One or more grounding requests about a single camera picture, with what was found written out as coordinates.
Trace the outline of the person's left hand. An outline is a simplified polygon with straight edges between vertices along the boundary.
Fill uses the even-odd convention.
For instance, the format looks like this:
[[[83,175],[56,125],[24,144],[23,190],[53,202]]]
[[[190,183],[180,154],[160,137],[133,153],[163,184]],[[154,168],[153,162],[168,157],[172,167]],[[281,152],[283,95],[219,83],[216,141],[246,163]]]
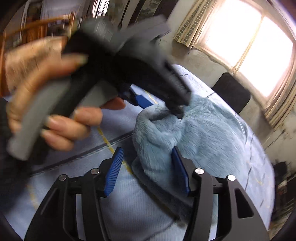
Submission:
[[[12,99],[6,104],[8,125],[12,133],[21,129],[23,115],[35,93],[49,80],[70,75],[82,65],[88,57],[83,54],[61,55],[66,43],[63,37],[44,38],[30,42],[20,49],[14,49],[6,64],[7,82],[14,87]],[[74,142],[89,136],[92,126],[102,122],[102,109],[121,110],[125,102],[119,97],[105,105],[82,107],[74,111],[73,118],[52,115],[46,120],[46,129],[41,137],[55,150],[69,151]]]

